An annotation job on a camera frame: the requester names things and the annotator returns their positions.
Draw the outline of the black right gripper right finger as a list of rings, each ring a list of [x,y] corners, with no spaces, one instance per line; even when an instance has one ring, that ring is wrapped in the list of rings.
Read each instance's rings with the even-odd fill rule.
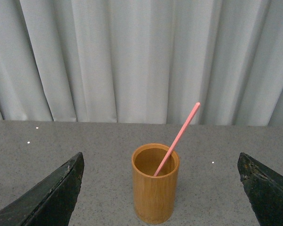
[[[237,167],[259,224],[283,226],[283,176],[246,153],[240,153]]]

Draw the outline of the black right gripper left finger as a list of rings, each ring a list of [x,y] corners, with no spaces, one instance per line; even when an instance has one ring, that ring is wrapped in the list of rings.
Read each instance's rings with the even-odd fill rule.
[[[82,152],[0,210],[0,226],[67,226],[81,190]]]

